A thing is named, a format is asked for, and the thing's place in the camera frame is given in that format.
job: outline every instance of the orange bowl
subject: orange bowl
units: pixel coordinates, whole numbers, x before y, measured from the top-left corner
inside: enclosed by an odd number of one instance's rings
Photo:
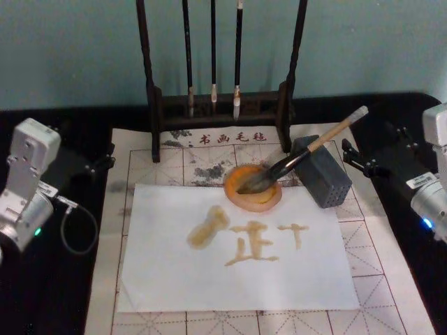
[[[233,168],[225,177],[223,189],[227,198],[236,206],[261,213],[275,206],[282,197],[281,186],[275,183],[264,192],[256,194],[239,194],[236,190],[251,175],[260,172],[264,167],[260,165],[247,164]]]

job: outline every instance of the calligraphy brush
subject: calligraphy brush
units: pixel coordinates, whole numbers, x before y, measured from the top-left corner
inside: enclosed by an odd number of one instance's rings
[[[235,95],[233,99],[233,117],[235,121],[239,118],[240,111],[240,52],[242,41],[242,0],[237,0],[237,19],[236,19],[236,60],[235,60]]]
[[[276,180],[282,176],[288,174],[293,168],[298,165],[302,160],[308,157],[312,152],[316,151],[325,142],[336,136],[345,128],[368,114],[368,109],[365,106],[360,107],[354,113],[349,115],[345,120],[332,127],[321,137],[314,140],[303,150],[299,150],[297,153],[285,157],[278,163],[274,164],[271,168],[254,174],[248,178],[237,190],[239,194],[252,194],[260,193],[271,187]]]
[[[188,106],[189,117],[194,116],[194,91],[193,91],[193,70],[191,60],[191,39],[189,33],[189,13],[188,0],[182,0],[183,5],[183,25],[184,25],[184,44],[186,47],[186,70],[188,72]]]
[[[216,0],[211,0],[211,68],[212,68],[212,86],[211,86],[212,113],[216,114],[216,105],[217,105],[217,86],[216,86]]]

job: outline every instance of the chinese characters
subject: chinese characters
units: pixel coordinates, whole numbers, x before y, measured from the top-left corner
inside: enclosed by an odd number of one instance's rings
[[[222,207],[213,206],[208,211],[205,221],[189,233],[187,238],[188,244],[193,249],[203,250],[211,244],[217,232],[226,230],[229,225],[230,219]],[[269,257],[262,256],[263,247],[273,245],[273,241],[263,239],[261,236],[265,231],[267,231],[267,229],[267,225],[258,221],[249,221],[245,226],[234,226],[229,228],[232,232],[242,232],[248,235],[250,253],[246,253],[246,240],[242,237],[238,237],[236,255],[232,260],[225,263],[225,266],[229,267],[235,263],[244,262],[245,260],[267,260],[270,262],[279,260],[279,257],[274,255]],[[280,225],[277,229],[291,230],[295,237],[295,248],[298,250],[301,248],[300,232],[303,230],[308,230],[309,227],[293,223],[290,226]]]
[[[291,224],[290,226],[286,227],[283,225],[280,225],[278,227],[279,230],[292,230],[293,231],[293,235],[295,236],[295,247],[297,248],[297,250],[299,248],[301,248],[301,238],[300,238],[300,231],[301,230],[308,230],[309,227],[307,227],[306,225],[297,225],[295,223]]]
[[[199,143],[207,145],[207,144],[211,144],[212,143],[212,136],[210,134],[203,134],[202,137],[200,138]],[[216,139],[216,142],[221,144],[221,143],[228,143],[230,142],[231,138],[229,136],[227,136],[227,134],[220,134],[220,136]],[[249,137],[247,137],[243,131],[239,132],[236,137],[234,137],[234,140],[239,141],[239,142],[249,142],[250,139]],[[254,133],[253,136],[253,140],[257,141],[257,142],[264,142],[267,140],[267,138],[264,136],[263,133],[257,132]]]
[[[267,230],[266,225],[258,221],[249,221],[248,224],[244,227],[232,227],[230,228],[230,230],[232,230],[233,232],[246,232],[249,235],[251,255],[244,255],[245,240],[239,237],[237,239],[236,256],[234,259],[225,264],[226,267],[229,267],[230,265],[233,265],[237,262],[242,262],[244,260],[269,260],[273,262],[279,259],[276,256],[271,256],[267,258],[261,257],[262,247],[271,246],[273,244],[272,241],[261,238],[261,233]]]

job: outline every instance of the robotic arm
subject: robotic arm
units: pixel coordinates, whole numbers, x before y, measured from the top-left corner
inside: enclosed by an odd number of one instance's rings
[[[439,178],[421,186],[411,200],[411,208],[434,231],[436,240],[447,243],[447,104],[423,114],[425,140],[433,144]]]
[[[39,191],[42,174],[59,151],[61,137],[52,129],[27,119],[17,126],[8,157],[9,174],[0,195],[0,262],[1,246],[14,253],[22,252],[53,213],[45,192]]]
[[[434,232],[434,238],[447,243],[447,104],[423,113],[424,136],[436,152],[438,176],[418,162],[418,144],[405,127],[380,120],[372,128],[388,137],[387,145],[364,158],[345,139],[343,160],[368,178],[387,179]]]
[[[74,177],[94,181],[96,175],[112,168],[115,159],[111,155],[115,146],[111,144],[104,157],[90,163],[66,148],[61,148],[59,152],[60,145],[61,137],[56,131],[33,119],[27,119],[15,127],[7,159],[8,180],[0,195],[0,264],[5,258],[16,258],[39,235],[41,227],[53,214],[52,200],[67,206],[61,222],[61,239],[68,251],[85,255],[94,246],[98,237],[96,219],[84,207],[58,195],[58,188],[64,187],[67,179]],[[48,169],[56,159],[56,165]],[[46,171],[43,179],[56,184],[57,188],[41,180]],[[93,242],[83,251],[72,249],[64,233],[66,219],[75,208],[86,213],[95,228]]]

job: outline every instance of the black cable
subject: black cable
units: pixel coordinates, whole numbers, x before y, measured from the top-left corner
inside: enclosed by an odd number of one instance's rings
[[[73,210],[73,207],[68,207],[66,212],[65,212],[65,214],[64,214],[64,217],[62,218],[61,238],[62,238],[62,244],[65,246],[65,248],[70,253],[72,253],[73,255],[77,255],[77,256],[84,256],[84,255],[88,254],[93,249],[93,247],[95,247],[96,242],[98,241],[98,236],[99,236],[98,222],[96,221],[94,215],[88,209],[84,208],[81,205],[78,205],[76,208],[80,209],[81,211],[86,213],[86,215],[88,215],[88,217],[90,217],[90,219],[91,219],[91,221],[93,223],[94,229],[95,229],[95,236],[93,238],[93,241],[90,243],[89,247],[87,249],[83,250],[83,251],[75,250],[75,249],[73,249],[72,247],[70,247],[68,245],[68,242],[67,242],[66,237],[65,237],[65,225],[66,225],[68,216],[70,215],[71,211]]]

